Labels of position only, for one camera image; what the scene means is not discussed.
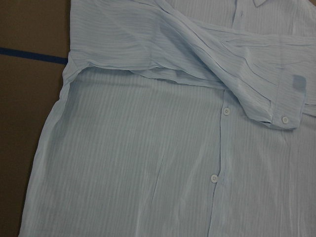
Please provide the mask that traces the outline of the light blue button-up shirt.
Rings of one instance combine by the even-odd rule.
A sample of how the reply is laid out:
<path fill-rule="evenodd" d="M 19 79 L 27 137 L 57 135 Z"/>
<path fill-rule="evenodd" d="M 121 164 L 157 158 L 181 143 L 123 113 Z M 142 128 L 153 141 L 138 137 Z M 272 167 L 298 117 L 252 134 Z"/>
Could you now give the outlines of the light blue button-up shirt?
<path fill-rule="evenodd" d="M 313 237 L 316 8 L 74 0 L 22 237 Z"/>

